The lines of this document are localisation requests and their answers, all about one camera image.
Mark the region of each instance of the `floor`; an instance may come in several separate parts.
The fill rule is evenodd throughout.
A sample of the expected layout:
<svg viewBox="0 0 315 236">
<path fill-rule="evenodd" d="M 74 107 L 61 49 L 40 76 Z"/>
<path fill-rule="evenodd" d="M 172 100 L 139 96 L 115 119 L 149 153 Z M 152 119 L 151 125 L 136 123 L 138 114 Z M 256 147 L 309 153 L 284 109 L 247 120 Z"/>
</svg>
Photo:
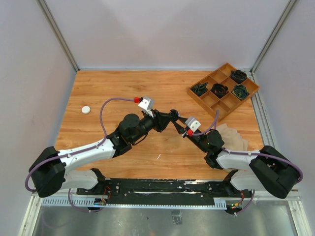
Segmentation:
<svg viewBox="0 0 315 236">
<path fill-rule="evenodd" d="M 33 236 L 297 236 L 285 201 L 258 201 L 237 217 L 223 210 L 105 208 L 97 214 L 42 207 Z"/>
<path fill-rule="evenodd" d="M 207 76 L 210 71 L 79 71 L 59 132 L 56 149 L 86 145 L 103 137 L 99 110 L 111 97 L 149 96 L 154 109 L 169 112 L 176 109 L 182 117 L 194 116 L 205 130 L 213 118 L 187 95 L 187 88 Z M 81 112 L 90 106 L 87 115 Z M 107 133 L 116 129 L 129 113 L 141 111 L 136 104 L 112 101 L 105 106 L 103 121 Z M 249 140 L 249 150 L 263 147 L 251 101 L 245 102 L 220 124 L 235 128 Z M 162 132 L 151 131 L 145 141 L 128 153 L 91 163 L 80 168 L 98 168 L 106 177 L 120 178 L 185 178 L 223 179 L 226 172 L 211 169 L 205 154 L 188 139 L 183 139 L 172 124 Z"/>
</svg>

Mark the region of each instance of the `white wall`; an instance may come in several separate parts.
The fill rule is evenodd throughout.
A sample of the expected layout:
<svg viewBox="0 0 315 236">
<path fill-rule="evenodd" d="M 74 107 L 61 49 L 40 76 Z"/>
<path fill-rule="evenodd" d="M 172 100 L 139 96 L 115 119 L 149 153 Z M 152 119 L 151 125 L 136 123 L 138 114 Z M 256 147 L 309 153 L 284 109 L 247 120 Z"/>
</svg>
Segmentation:
<svg viewBox="0 0 315 236">
<path fill-rule="evenodd" d="M 315 233 L 315 3 L 298 2 L 256 76 L 280 151 L 305 174 L 298 184 Z"/>
<path fill-rule="evenodd" d="M 29 166 L 59 131 L 75 72 L 34 0 L 0 0 L 0 234 L 17 235 Z"/>
<path fill-rule="evenodd" d="M 250 68 L 288 0 L 46 0 L 79 67 Z"/>
</svg>

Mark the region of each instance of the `black object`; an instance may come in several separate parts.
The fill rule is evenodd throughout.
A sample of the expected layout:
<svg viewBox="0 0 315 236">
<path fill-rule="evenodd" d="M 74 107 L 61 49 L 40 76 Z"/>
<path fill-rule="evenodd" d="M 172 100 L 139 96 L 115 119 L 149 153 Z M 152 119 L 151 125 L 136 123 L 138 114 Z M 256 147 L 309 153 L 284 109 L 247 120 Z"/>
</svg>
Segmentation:
<svg viewBox="0 0 315 236">
<path fill-rule="evenodd" d="M 195 85 L 194 87 L 191 88 L 191 90 L 198 96 L 200 97 L 201 95 L 203 95 L 204 93 L 206 93 L 208 91 L 208 89 L 206 88 L 208 82 L 205 82 L 204 84 L 200 84 L 200 85 Z"/>
<path fill-rule="evenodd" d="M 249 95 L 249 92 L 244 85 L 236 85 L 232 91 L 232 94 L 238 99 L 244 100 Z"/>
<path fill-rule="evenodd" d="M 221 183 L 221 189 L 223 189 L 230 197 L 234 197 L 239 193 L 239 190 L 236 190 L 231 184 L 231 179 L 236 172 L 238 172 L 238 170 L 230 171 Z"/>
<path fill-rule="evenodd" d="M 182 210 L 172 210 L 172 220 L 174 225 L 182 225 Z"/>
<path fill-rule="evenodd" d="M 227 95 L 228 87 L 221 84 L 214 84 L 210 91 L 213 92 L 218 98 L 222 98 Z"/>
<path fill-rule="evenodd" d="M 178 117 L 178 120 L 185 124 L 185 121 L 187 118 Z M 179 134 L 183 134 L 187 131 L 187 129 L 184 129 L 179 124 L 173 122 L 177 132 Z M 201 133 L 199 129 L 197 129 L 195 134 Z M 192 141 L 200 150 L 203 152 L 207 152 L 208 154 L 213 154 L 219 150 L 221 150 L 221 147 L 224 145 L 224 142 L 222 140 L 222 137 L 220 133 L 217 130 L 211 129 L 207 134 L 199 135 L 199 136 L 188 136 L 184 135 L 184 138 L 187 137 L 190 141 Z"/>
<path fill-rule="evenodd" d="M 264 146 L 260 153 L 286 159 L 281 153 L 271 146 Z M 284 199 L 299 179 L 299 173 L 284 162 L 258 156 L 250 163 L 250 168 L 255 173 L 265 189 L 277 198 Z"/>
<path fill-rule="evenodd" d="M 117 129 L 107 136 L 116 150 L 113 157 L 126 153 L 131 149 L 131 145 L 139 144 L 147 137 L 150 130 L 154 129 L 157 132 L 162 132 L 171 121 L 177 121 L 178 119 L 178 111 L 176 110 L 171 110 L 169 113 L 159 112 L 158 110 L 152 110 L 152 112 L 154 114 L 153 118 L 143 113 L 144 117 L 141 120 L 136 114 L 126 115 Z"/>
<path fill-rule="evenodd" d="M 219 155 L 219 153 L 222 150 L 219 150 L 217 152 L 209 152 L 207 153 L 207 155 L 204 157 L 206 163 L 208 164 L 208 166 L 210 166 L 212 169 L 219 169 L 219 170 L 223 170 L 223 168 L 218 164 L 217 162 L 217 157 Z"/>
<path fill-rule="evenodd" d="M 112 189 L 111 197 L 106 201 L 108 204 L 175 206 L 208 206 L 214 205 L 214 197 L 241 197 L 241 191 L 236 189 L 232 190 L 233 194 L 227 193 L 222 183 L 194 179 L 104 178 L 93 189 L 78 188 L 77 194 L 103 195 L 104 189 L 108 186 Z M 248 198 L 251 193 L 244 190 L 244 195 Z"/>
<path fill-rule="evenodd" d="M 241 84 L 247 78 L 247 74 L 241 70 L 232 70 L 230 78 L 234 80 L 236 83 Z"/>
<path fill-rule="evenodd" d="M 32 164 L 29 172 L 40 162 L 57 156 L 58 152 L 54 147 L 47 147 L 39 155 L 36 161 Z M 38 196 L 46 198 L 56 193 L 62 186 L 64 181 L 65 168 L 60 159 L 50 161 L 39 167 L 31 178 L 37 190 Z"/>
<path fill-rule="evenodd" d="M 224 210 L 224 211 L 230 215 L 234 215 L 235 213 L 238 213 L 239 211 L 241 211 L 241 208 L 227 205 L 226 210 Z"/>
</svg>

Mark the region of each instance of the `wooden table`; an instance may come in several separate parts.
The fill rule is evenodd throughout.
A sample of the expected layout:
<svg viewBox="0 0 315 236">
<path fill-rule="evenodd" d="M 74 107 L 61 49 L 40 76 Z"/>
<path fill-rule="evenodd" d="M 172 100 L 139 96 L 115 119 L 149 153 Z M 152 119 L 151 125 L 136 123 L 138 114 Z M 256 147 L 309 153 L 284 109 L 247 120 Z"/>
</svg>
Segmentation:
<svg viewBox="0 0 315 236">
<path fill-rule="evenodd" d="M 176 109 L 181 116 L 193 115 L 201 122 L 201 130 L 213 118 L 187 95 L 187 88 L 208 75 L 209 71 L 79 71 L 63 118 L 56 149 L 70 149 L 100 140 L 103 131 L 99 110 L 111 97 L 149 96 L 155 100 L 154 109 L 169 112 Z M 87 115 L 81 112 L 90 106 Z M 111 133 L 129 113 L 142 117 L 135 103 L 109 102 L 103 112 L 107 133 Z M 249 150 L 263 147 L 259 128 L 247 101 L 220 123 L 235 128 L 249 140 Z M 172 124 L 162 132 L 151 131 L 145 141 L 126 154 L 96 161 L 80 170 L 98 168 L 106 177 L 120 178 L 183 178 L 223 179 L 226 172 L 211 169 L 203 159 L 205 154 L 187 138 L 182 138 Z"/>
</svg>

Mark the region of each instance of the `tan cloth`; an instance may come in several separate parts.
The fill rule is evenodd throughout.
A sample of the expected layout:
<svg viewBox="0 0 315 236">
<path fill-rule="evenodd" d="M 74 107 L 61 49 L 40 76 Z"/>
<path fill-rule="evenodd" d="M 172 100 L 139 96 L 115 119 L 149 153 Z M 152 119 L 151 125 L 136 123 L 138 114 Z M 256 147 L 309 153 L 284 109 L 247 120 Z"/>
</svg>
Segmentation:
<svg viewBox="0 0 315 236">
<path fill-rule="evenodd" d="M 224 148 L 236 151 L 247 151 L 248 140 L 242 139 L 242 136 L 236 129 L 227 127 L 227 124 L 222 124 L 217 127 L 217 130 L 224 141 Z"/>
</svg>

